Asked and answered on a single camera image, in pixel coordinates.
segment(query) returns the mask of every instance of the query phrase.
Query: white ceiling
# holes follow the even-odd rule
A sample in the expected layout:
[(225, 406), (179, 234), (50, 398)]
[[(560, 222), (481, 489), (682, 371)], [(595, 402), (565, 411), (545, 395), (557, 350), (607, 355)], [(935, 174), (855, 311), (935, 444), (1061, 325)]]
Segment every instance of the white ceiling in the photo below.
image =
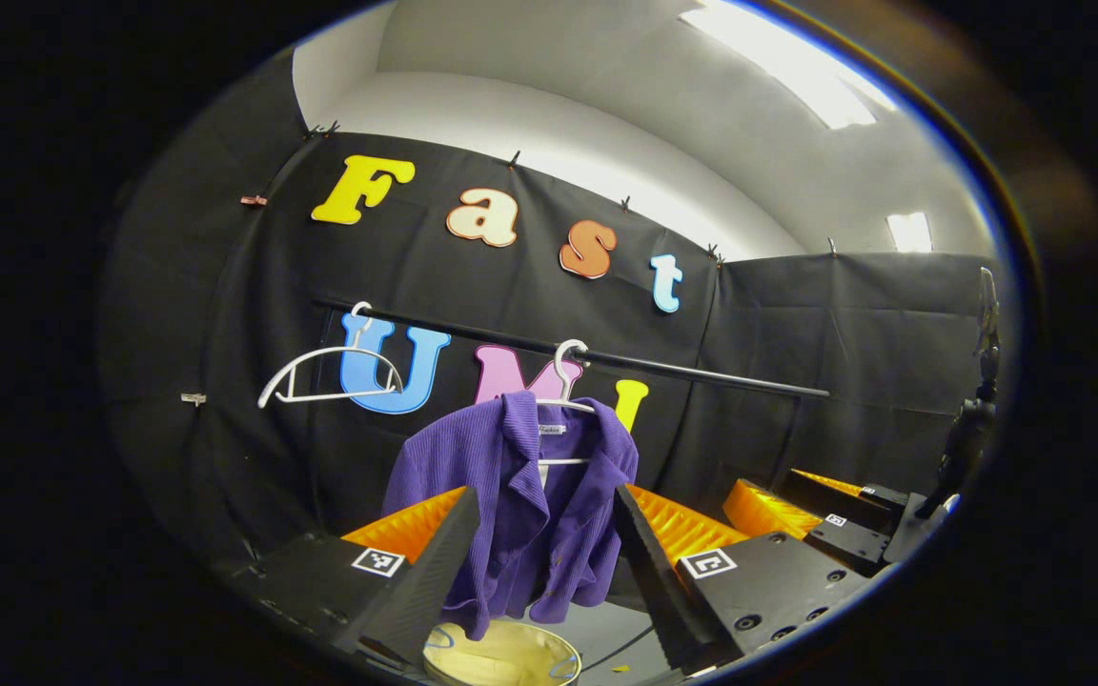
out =
[(934, 249), (991, 257), (957, 166), (911, 114), (831, 131), (774, 78), (680, 21), (693, 0), (401, 0), (380, 72), (553, 92), (657, 135), (765, 209), (807, 251), (894, 250), (885, 217), (925, 212)]

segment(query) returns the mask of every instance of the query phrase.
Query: letter u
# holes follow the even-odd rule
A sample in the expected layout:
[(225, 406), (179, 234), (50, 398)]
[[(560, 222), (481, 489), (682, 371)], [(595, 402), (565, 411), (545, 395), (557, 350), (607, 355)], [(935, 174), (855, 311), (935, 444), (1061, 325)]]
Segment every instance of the letter u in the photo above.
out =
[[(352, 342), (355, 334), (367, 324), (365, 316), (341, 317), (347, 346)], [(391, 322), (373, 318), (371, 328), (363, 330), (358, 338), (358, 347), (378, 352), (384, 339), (396, 330)], [(451, 342), (451, 337), (439, 330), (410, 327), (405, 331), (414, 344), (414, 361), (410, 364), (408, 376), (402, 376), (405, 382), (404, 394), (361, 395), (350, 398), (363, 408), (373, 413), (402, 415), (421, 408), (430, 397), (430, 386), (435, 383), (435, 366), (439, 360), (439, 351)], [(341, 391), (347, 394), (361, 394), (365, 391), (380, 391), (383, 386), (376, 383), (376, 371), (379, 360), (371, 356), (360, 356), (357, 352), (341, 352)]]

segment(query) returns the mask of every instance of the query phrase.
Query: light blue letter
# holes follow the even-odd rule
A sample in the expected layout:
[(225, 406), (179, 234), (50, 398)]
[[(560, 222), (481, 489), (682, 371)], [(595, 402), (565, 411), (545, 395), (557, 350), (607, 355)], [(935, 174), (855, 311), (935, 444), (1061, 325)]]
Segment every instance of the light blue letter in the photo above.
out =
[[(367, 324), (365, 316), (341, 317), (341, 326), (345, 328), (345, 341), (347, 346), (354, 342), (355, 331), (358, 331)], [(389, 338), (392, 331), (396, 330), (391, 322), (372, 320), (371, 328), (363, 330), (358, 338), (358, 347), (367, 348), (371, 352), (379, 352), (383, 346), (384, 338)], [(369, 408), (373, 413), (385, 415), (402, 415), (421, 408), (430, 397), (430, 386), (435, 383), (435, 364), (439, 360), (439, 351), (451, 342), (451, 337), (438, 330), (427, 330), (426, 328), (410, 327), (405, 331), (410, 340), (414, 342), (414, 361), (410, 364), (408, 376), (402, 376), (405, 382), (404, 394), (379, 394), (361, 395), (350, 398), (363, 408)], [(379, 369), (379, 360), (371, 356), (358, 355), (358, 352), (341, 352), (341, 391), (347, 394), (360, 394), (363, 391), (382, 391), (383, 386), (376, 383), (376, 370)], [(384, 370), (384, 379), (388, 379), (388, 370)]]
[(665, 313), (674, 313), (680, 308), (681, 301), (672, 295), (672, 285), (676, 281), (683, 281), (684, 272), (675, 268), (675, 256), (657, 256), (650, 259), (650, 266), (654, 269), (654, 304)]

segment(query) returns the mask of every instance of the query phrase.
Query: orange gripper pad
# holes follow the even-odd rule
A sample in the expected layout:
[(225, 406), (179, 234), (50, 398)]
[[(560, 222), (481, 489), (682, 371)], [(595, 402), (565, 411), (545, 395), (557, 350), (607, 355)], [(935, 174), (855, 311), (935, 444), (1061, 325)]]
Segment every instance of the orange gripper pad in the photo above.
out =
[(702, 513), (690, 510), (684, 505), (654, 495), (631, 483), (625, 485), (638, 504), (641, 514), (650, 522), (650, 529), (659, 539), (668, 562), (675, 567), (675, 561), (694, 552), (713, 551), (715, 548), (747, 541), (748, 536), (732, 527)]
[(803, 539), (820, 525), (819, 517), (766, 494), (743, 479), (731, 487), (731, 494), (722, 504), (722, 511), (737, 530), (751, 538), (782, 531)]
[(824, 483), (825, 486), (836, 487), (836, 490), (842, 491), (844, 492), (844, 494), (853, 495), (855, 498), (858, 498), (859, 494), (863, 492), (862, 486), (854, 486), (853, 483), (837, 481), (837, 479), (828, 479), (828, 476), (818, 476), (818, 474), (815, 473), (799, 472), (797, 469), (792, 469), (791, 472), (800, 473), (803, 474), (803, 476), (806, 476), (807, 479)]
[(423, 554), (432, 536), (435, 536), (439, 525), (444, 524), (444, 518), (455, 507), (466, 487), (455, 487), (446, 494), (410, 505), (404, 510), (397, 510), (391, 516), (363, 526), (362, 529), (356, 529), (341, 539), (384, 552), (396, 552), (405, 555), (410, 564), (413, 564), (417, 561), (417, 556)]

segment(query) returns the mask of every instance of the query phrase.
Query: yellow letter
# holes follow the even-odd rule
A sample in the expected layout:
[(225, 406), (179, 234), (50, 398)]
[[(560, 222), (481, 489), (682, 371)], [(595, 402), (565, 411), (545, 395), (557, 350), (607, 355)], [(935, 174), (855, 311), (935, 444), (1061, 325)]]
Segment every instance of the yellow letter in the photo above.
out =
[(646, 383), (635, 381), (635, 379), (621, 379), (617, 383), (617, 419), (626, 430), (632, 430), (632, 418), (638, 414), (638, 405), (641, 400), (650, 394), (650, 387)]
[[(377, 178), (376, 172), (386, 173)], [(367, 206), (374, 207), (388, 194), (389, 188), (393, 187), (393, 178), (396, 183), (408, 183), (414, 178), (414, 162), (350, 155), (345, 159), (345, 172), (336, 180), (328, 200), (313, 210), (314, 221), (345, 225), (358, 223), (362, 218), (362, 213), (358, 211), (358, 200), (366, 199)]]
[[(481, 238), (488, 246), (502, 248), (515, 243), (518, 204), (506, 192), (493, 188), (470, 188), (460, 194), (461, 207), (448, 213), (448, 230), (460, 238)], [(488, 207), (477, 206), (489, 201)]]

